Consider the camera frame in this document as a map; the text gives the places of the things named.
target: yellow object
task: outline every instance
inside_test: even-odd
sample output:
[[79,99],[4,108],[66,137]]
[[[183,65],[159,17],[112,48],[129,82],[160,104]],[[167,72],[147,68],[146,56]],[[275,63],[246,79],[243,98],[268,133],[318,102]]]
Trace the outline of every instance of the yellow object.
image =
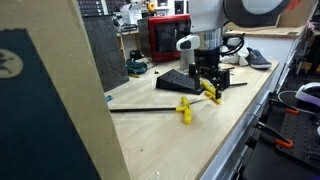
[[184,112],[183,123],[190,124],[191,123],[191,108],[190,104],[185,96],[181,97],[182,106],[176,107],[177,112]]
[[212,99],[217,104],[221,103],[220,99],[216,99],[216,88],[214,86],[210,86],[207,81],[202,81],[202,85],[205,88],[205,95],[208,96],[210,99]]
[[139,78],[140,76],[139,75],[137,75],[137,74],[129,74],[129,76],[131,76],[131,77],[135,77],[135,78]]
[[154,11],[154,4],[153,3],[148,3],[148,10]]

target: red appliance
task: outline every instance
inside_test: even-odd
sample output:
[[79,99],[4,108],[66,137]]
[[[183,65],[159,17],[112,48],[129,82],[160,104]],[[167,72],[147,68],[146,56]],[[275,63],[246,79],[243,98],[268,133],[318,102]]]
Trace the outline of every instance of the red appliance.
[[188,14],[156,16],[138,20],[142,53],[155,62],[179,59],[180,52],[176,49],[176,43],[190,34],[190,24]]

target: microwave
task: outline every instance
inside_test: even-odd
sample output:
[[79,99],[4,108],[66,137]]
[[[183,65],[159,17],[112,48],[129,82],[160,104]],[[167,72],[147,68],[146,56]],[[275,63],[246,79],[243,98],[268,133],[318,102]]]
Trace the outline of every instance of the microwave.
[[175,14],[189,14],[189,0],[175,0],[174,1]]
[[180,58],[176,43],[190,34],[189,14],[155,16],[138,20],[142,54],[151,61],[162,62]]

